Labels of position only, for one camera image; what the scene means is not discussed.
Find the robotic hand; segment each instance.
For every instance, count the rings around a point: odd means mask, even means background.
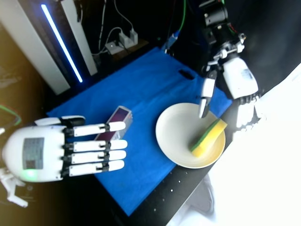
[[[16,130],[2,150],[7,168],[0,169],[0,180],[8,192],[8,200],[22,207],[28,203],[15,196],[16,186],[27,182],[62,180],[65,176],[79,176],[118,170],[127,147],[125,140],[75,141],[67,138],[122,130],[124,122],[84,125],[82,116],[44,118],[36,126]]]
[[[238,55],[245,48],[246,36],[238,34],[227,21],[228,13],[221,2],[208,0],[199,7],[204,15],[205,28],[202,33],[211,52],[203,71],[205,81],[201,91],[199,117],[207,115],[216,80],[223,76],[222,82],[226,84],[223,91],[228,98],[239,100],[238,130],[252,127],[261,118],[261,112],[255,104],[260,93],[256,79]]]

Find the led light strip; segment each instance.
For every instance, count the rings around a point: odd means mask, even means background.
[[[65,53],[65,55],[66,55],[66,57],[67,57],[70,65],[71,65],[72,69],[74,70],[74,73],[76,74],[76,77],[78,78],[79,82],[82,82],[83,80],[82,80],[82,78],[81,78],[81,76],[80,76],[80,74],[79,74],[79,72],[78,72],[78,70],[77,70],[77,68],[76,68],[76,66],[75,66],[75,64],[74,64],[74,62],[73,62],[73,60],[72,60],[72,58],[71,58],[71,56],[70,56],[70,54],[68,52],[68,50],[67,50],[67,48],[66,48],[63,40],[62,40],[62,37],[61,37],[60,33],[58,32],[58,30],[56,28],[55,23],[53,22],[53,20],[51,18],[51,15],[50,15],[50,13],[49,13],[46,5],[43,4],[43,5],[41,5],[41,7],[42,7],[42,10],[43,10],[43,12],[44,12],[44,14],[45,14],[45,16],[46,16],[46,18],[47,18],[47,20],[48,20],[48,22],[49,22],[52,30],[53,30],[53,32],[54,32],[54,34],[55,34],[58,42],[60,43],[60,45],[61,45],[61,47],[62,47],[62,49],[64,51],[64,53]]]

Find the white plate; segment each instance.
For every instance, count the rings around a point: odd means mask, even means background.
[[[181,103],[170,106],[158,118],[156,137],[163,153],[174,163],[186,168],[203,168],[214,163],[225,148],[225,132],[217,138],[215,144],[202,156],[195,157],[189,147],[195,144],[216,116],[211,112],[200,119],[199,106]]]

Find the yellow sponge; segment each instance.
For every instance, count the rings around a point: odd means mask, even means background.
[[[227,123],[221,119],[215,120],[198,140],[198,142],[190,149],[191,153],[200,157],[206,150],[211,148],[218,136],[225,130]]]

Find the blue mat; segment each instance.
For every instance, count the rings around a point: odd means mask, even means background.
[[[190,71],[195,79],[184,78],[180,69]],[[175,167],[157,144],[158,117],[177,103],[198,104],[202,83],[194,71],[155,48],[48,115],[84,115],[86,124],[95,124],[106,122],[118,105],[133,111],[133,124],[124,136],[128,141],[125,167],[95,175],[129,216]],[[215,89],[211,111],[220,117],[230,104],[225,94]]]

